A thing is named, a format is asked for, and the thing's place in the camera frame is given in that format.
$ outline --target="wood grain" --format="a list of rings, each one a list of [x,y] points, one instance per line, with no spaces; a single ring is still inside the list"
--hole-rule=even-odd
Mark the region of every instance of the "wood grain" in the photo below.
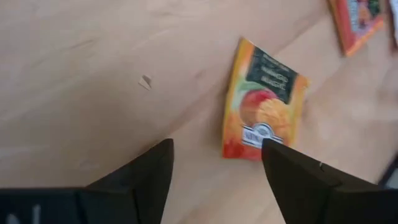
[[[5,0],[0,186],[86,185],[172,137],[163,223],[283,223],[262,166],[221,158],[242,36],[312,81],[296,148],[377,181],[398,131],[386,28],[344,58],[326,1]]]

